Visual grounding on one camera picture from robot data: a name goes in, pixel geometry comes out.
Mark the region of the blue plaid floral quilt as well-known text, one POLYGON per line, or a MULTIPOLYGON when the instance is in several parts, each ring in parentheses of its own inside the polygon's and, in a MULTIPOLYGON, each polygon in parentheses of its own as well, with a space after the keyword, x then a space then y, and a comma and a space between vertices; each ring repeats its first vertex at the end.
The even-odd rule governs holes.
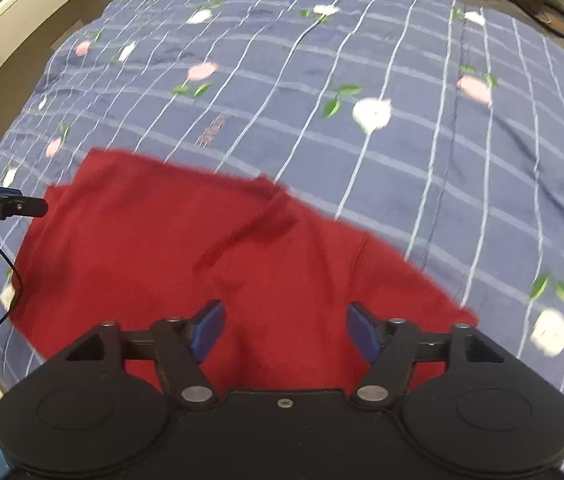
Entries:
POLYGON ((385 237, 564 393, 564 48, 469 0, 112 0, 14 105, 0 184, 91 148, 266 176, 385 237))

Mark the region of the red knit sweater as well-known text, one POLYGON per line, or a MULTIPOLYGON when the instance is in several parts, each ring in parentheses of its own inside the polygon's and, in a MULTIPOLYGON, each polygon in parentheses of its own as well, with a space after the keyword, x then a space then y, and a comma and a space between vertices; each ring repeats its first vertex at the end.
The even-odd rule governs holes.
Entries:
POLYGON ((349 390, 367 371, 353 301, 426 332, 476 323, 382 240, 266 178, 92 150, 46 201, 16 258, 12 316, 42 356, 104 321, 145 330, 218 299, 227 324, 203 363, 217 390, 349 390))

